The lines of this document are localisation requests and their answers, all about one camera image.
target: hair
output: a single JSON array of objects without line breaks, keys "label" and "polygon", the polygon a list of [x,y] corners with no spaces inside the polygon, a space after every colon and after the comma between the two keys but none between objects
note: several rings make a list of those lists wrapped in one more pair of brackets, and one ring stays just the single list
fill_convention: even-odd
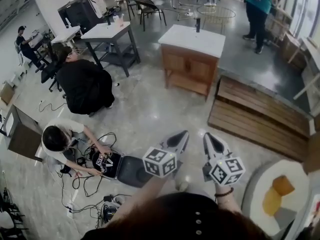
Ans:
[{"label": "hair", "polygon": [[72,53],[72,48],[69,46],[63,46],[61,43],[57,43],[52,46],[55,51],[55,54],[58,58],[58,62],[63,64],[66,62],[66,59],[70,53]]},{"label": "hair", "polygon": [[113,239],[246,239],[271,240],[262,229],[238,212],[215,208],[195,217],[196,203],[169,209],[157,199],[135,207],[127,216],[104,228],[88,231],[82,240]]},{"label": "hair", "polygon": [[63,151],[68,146],[68,138],[58,127],[48,126],[43,134],[42,141],[44,146],[50,151]]}]

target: concrete floor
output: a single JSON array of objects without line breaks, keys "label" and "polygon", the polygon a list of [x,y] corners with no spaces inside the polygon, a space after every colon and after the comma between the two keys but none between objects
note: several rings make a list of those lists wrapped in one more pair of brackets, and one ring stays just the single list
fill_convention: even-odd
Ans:
[{"label": "concrete floor", "polygon": [[[292,96],[303,86],[298,74],[276,57],[276,51],[266,47],[263,54],[253,52],[253,44],[242,40],[241,35],[248,31],[248,22],[245,18],[244,5],[235,0],[222,0],[221,5],[234,10],[236,18],[226,29],[226,44],[219,67],[225,71],[236,73],[250,81],[255,81],[264,87],[279,93],[286,99]],[[190,140],[182,157],[183,165],[179,170],[176,181],[188,181],[203,188],[211,197],[214,196],[212,182],[204,182],[202,166],[206,162],[203,154],[202,137],[205,132],[219,135],[230,146],[236,156],[240,156],[247,172],[235,186],[235,198],[242,202],[245,187],[252,173],[261,165],[270,161],[278,161],[282,156],[265,148],[233,137],[229,134],[207,126],[208,115],[213,103],[215,84],[207,101],[204,97],[180,88],[164,88],[164,73],[161,65],[161,54],[157,40],[172,24],[193,26],[194,20],[177,22],[177,14],[165,11],[167,27],[155,14],[146,19],[146,32],[139,26],[139,18],[132,21],[134,36],[141,57],[140,64],[134,64],[130,69],[130,77],[126,78],[120,67],[110,65],[105,69],[112,78],[120,83],[113,89],[116,97],[112,109],[102,109],[95,116],[77,115],[69,112],[68,107],[51,111],[47,107],[52,103],[55,109],[65,101],[62,93],[56,89],[49,92],[51,81],[40,83],[40,74],[34,73],[34,68],[22,79],[16,90],[13,103],[26,114],[39,122],[44,128],[49,120],[61,117],[70,118],[87,125],[97,137],[108,132],[117,136],[115,148],[126,155],[142,157],[146,150],[159,142],[168,133],[177,130],[188,130]],[[296,103],[302,109],[307,109],[307,103]],[[27,232],[30,239],[36,240],[76,240],[86,231],[94,229],[96,219],[91,218],[90,211],[86,210],[67,217],[67,210],[61,204],[62,182],[56,174],[60,170],[50,157],[47,159],[43,151],[39,156],[43,162],[35,162],[7,150],[4,141],[0,143],[0,170],[5,171],[6,184],[13,201],[26,215],[25,225],[30,228]],[[74,208],[80,209],[90,204],[96,204],[103,196],[116,194],[133,194],[136,189],[118,181],[103,179],[98,192],[86,197],[81,182],[78,193],[72,188],[74,178],[63,176],[64,189],[63,203],[74,199]],[[99,183],[98,177],[90,178],[86,183],[89,194],[93,193]],[[173,189],[174,182],[168,182],[165,191]],[[93,209],[91,215],[96,217]]]}]

